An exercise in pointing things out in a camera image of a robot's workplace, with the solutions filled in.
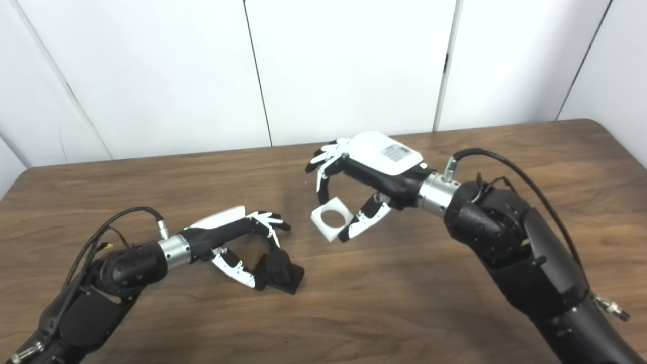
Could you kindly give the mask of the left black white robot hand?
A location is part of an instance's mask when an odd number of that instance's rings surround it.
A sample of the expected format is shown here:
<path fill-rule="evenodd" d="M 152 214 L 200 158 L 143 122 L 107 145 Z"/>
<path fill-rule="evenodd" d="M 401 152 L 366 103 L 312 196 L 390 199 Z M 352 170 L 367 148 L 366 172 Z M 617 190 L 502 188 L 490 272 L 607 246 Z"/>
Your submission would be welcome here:
<path fill-rule="evenodd" d="M 277 230 L 291 230 L 278 213 L 259 210 L 247 214 L 244 206 L 235 206 L 186 226 L 178 235 L 188 244 L 188 263 L 212 262 L 238 283 L 262 291 L 266 286 L 264 281 L 257 278 L 226 244 L 254 233 L 266 238 L 269 250 L 275 251 L 281 247 Z"/>

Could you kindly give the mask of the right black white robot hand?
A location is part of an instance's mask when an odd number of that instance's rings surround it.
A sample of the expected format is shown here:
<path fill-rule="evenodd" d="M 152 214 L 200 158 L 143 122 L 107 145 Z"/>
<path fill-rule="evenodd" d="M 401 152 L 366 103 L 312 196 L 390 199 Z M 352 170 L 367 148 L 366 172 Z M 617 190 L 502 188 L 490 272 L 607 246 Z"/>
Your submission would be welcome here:
<path fill-rule="evenodd" d="M 434 172 L 419 152 L 376 131 L 338 138 L 320 147 L 304 170 L 317 172 L 316 193 L 321 205 L 330 200 L 331 177 L 340 173 L 375 190 L 338 233 L 341 242 L 357 237 L 393 209 L 416 208 L 419 190 Z"/>

